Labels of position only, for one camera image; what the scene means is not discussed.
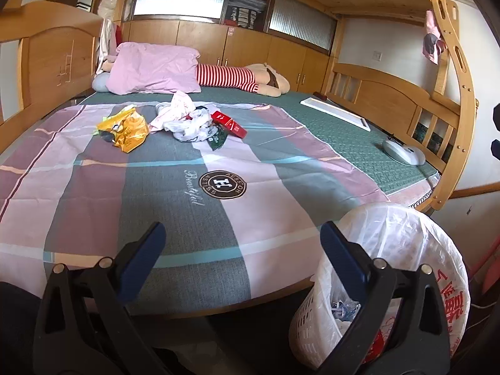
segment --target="bolt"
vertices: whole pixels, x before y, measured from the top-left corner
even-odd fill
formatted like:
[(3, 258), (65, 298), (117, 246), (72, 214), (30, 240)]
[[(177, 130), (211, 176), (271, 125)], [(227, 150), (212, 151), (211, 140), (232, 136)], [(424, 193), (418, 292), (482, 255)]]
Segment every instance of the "bolt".
[(52, 272), (54, 273), (61, 273), (64, 270), (64, 264), (59, 263), (52, 268)]
[(426, 275), (430, 275), (432, 272), (433, 272), (433, 269), (431, 268), (430, 265), (427, 265), (426, 263), (424, 263), (420, 269), (422, 270), (423, 273), (425, 273)]
[(375, 268), (377, 269), (385, 269), (387, 267), (387, 262), (385, 259), (375, 258), (373, 260), (373, 265), (375, 265)]
[(99, 261), (99, 266), (101, 268), (109, 268), (111, 265), (113, 265), (113, 260), (109, 257), (104, 257)]

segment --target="yellow snack package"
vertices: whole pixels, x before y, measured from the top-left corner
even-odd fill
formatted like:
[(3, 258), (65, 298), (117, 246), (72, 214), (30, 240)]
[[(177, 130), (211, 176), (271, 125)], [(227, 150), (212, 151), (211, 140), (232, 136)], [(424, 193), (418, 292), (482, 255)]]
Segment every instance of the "yellow snack package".
[(149, 134), (146, 120), (135, 108), (121, 111), (97, 125), (99, 131), (111, 133), (113, 145), (129, 153), (141, 145)]

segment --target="striped pants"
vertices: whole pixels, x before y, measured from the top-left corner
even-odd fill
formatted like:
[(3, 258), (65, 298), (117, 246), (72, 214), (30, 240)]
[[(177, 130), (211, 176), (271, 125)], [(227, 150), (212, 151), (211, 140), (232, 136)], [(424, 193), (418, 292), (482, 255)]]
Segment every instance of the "striped pants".
[(234, 87), (257, 93), (258, 84), (250, 69), (246, 67), (215, 66), (199, 63), (196, 79), (200, 86)]

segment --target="red wrapper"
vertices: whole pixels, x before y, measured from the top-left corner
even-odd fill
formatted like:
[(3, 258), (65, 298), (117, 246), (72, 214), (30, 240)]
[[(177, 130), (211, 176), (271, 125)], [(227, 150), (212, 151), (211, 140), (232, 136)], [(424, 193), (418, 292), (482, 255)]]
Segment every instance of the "red wrapper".
[(220, 111), (216, 111), (212, 114), (213, 121), (222, 125), (228, 132), (236, 135), (239, 138), (245, 138), (247, 135), (247, 130), (242, 128), (236, 121), (234, 121), (231, 117), (222, 114)]

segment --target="gray pillow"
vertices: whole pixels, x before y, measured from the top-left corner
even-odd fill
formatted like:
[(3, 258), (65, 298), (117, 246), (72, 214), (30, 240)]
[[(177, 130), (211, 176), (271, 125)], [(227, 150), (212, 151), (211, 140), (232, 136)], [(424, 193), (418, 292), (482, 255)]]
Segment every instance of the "gray pillow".
[(99, 73), (96, 77), (94, 77), (94, 80), (92, 82), (92, 89), (99, 93), (108, 93), (109, 90), (106, 87), (106, 82), (109, 79), (109, 73), (108, 72), (102, 72)]

